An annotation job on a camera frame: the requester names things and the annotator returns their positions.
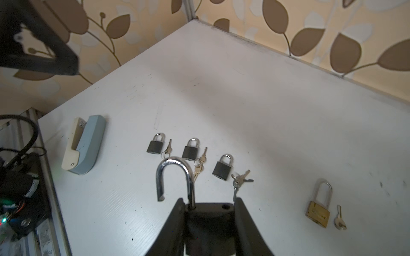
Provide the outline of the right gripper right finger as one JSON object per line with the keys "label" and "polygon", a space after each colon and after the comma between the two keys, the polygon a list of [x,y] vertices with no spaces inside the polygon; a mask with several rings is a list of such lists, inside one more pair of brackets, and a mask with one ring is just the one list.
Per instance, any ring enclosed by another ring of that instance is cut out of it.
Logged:
{"label": "right gripper right finger", "polygon": [[243,200],[234,203],[235,246],[237,256],[273,256],[257,229]]}

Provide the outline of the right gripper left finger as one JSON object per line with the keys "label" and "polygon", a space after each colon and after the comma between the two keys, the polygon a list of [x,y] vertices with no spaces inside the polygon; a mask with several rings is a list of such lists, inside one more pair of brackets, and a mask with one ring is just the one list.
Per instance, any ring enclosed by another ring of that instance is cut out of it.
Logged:
{"label": "right gripper left finger", "polygon": [[146,256],[184,255],[185,204],[179,198]]}

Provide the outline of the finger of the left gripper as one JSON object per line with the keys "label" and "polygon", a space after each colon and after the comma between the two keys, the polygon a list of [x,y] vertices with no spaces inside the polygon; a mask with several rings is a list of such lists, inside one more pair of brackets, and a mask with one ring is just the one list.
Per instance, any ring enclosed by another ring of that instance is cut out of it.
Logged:
{"label": "finger of the left gripper", "polygon": [[17,76],[74,76],[79,53],[79,1],[1,1],[1,67]]}

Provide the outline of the black padlock with keys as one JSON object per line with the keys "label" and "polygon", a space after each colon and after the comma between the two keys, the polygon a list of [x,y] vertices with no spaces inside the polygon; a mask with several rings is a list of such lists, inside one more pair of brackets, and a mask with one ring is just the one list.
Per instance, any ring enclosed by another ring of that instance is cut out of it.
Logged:
{"label": "black padlock with keys", "polygon": [[208,148],[206,147],[204,153],[198,157],[200,140],[198,138],[191,138],[184,148],[182,158],[184,160],[194,162],[194,177],[193,181],[196,181],[199,174],[204,170],[204,163],[207,161],[206,153]]}
{"label": "black padlock with keys", "polygon": [[234,206],[230,203],[196,203],[193,171],[179,157],[169,157],[157,167],[157,199],[164,201],[164,171],[169,165],[179,166],[185,173],[188,203],[185,204],[184,255],[232,256],[234,239]]}

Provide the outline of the brass padlock shackle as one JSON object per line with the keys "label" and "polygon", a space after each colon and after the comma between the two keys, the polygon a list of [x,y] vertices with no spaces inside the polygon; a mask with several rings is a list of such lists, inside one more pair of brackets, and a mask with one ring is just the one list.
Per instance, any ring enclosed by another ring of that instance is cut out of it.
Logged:
{"label": "brass padlock shackle", "polygon": [[[319,191],[322,185],[326,185],[328,187],[328,192],[326,194],[325,203],[320,203],[317,200],[319,195]],[[333,187],[326,179],[319,179],[316,182],[314,191],[313,191],[313,199],[308,203],[305,216],[312,220],[314,223],[318,224],[322,228],[327,228],[329,220],[330,220],[330,203],[333,195]],[[342,208],[340,205],[337,205],[337,215],[334,219],[334,226],[338,230],[347,230],[347,225],[343,220],[342,216]]]}

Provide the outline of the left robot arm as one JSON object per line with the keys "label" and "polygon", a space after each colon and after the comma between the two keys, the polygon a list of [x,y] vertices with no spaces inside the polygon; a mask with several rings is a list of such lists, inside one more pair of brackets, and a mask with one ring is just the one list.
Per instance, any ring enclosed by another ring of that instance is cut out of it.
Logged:
{"label": "left robot arm", "polygon": [[[67,45],[70,33],[63,32],[46,1],[1,1],[1,67],[47,75],[74,76],[79,73],[79,58]],[[27,53],[19,38],[26,27],[51,50],[51,57]],[[17,240],[31,233],[51,210],[44,186],[40,155],[30,152],[40,130],[29,117],[1,115],[2,120],[25,122],[32,136],[8,162],[1,161],[1,228],[10,228]]]}

